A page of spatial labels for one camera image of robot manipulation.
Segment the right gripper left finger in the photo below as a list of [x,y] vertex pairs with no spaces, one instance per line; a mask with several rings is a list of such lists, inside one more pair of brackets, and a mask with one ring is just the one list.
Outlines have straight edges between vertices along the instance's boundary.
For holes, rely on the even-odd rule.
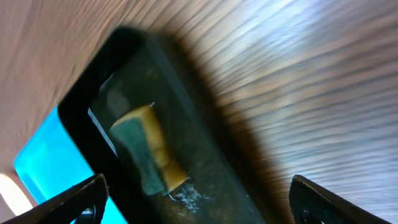
[[4,224],[100,224],[109,190],[103,174],[94,174]]

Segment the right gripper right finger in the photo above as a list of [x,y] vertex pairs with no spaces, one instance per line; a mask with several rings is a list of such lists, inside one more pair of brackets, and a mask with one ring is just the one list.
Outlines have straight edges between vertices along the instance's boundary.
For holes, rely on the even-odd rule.
[[302,175],[295,175],[289,205],[296,224],[389,224]]

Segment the green yellow sponge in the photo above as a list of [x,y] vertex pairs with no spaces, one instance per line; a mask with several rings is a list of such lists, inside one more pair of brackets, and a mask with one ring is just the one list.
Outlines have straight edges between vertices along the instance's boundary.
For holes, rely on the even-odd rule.
[[169,194],[187,180],[178,160],[168,149],[151,106],[126,113],[109,132],[130,154],[146,195]]

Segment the white plate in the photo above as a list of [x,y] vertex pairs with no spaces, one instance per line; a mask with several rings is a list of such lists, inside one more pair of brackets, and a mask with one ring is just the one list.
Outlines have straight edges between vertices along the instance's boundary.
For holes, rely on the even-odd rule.
[[21,188],[4,173],[1,173],[1,196],[15,216],[34,207]]

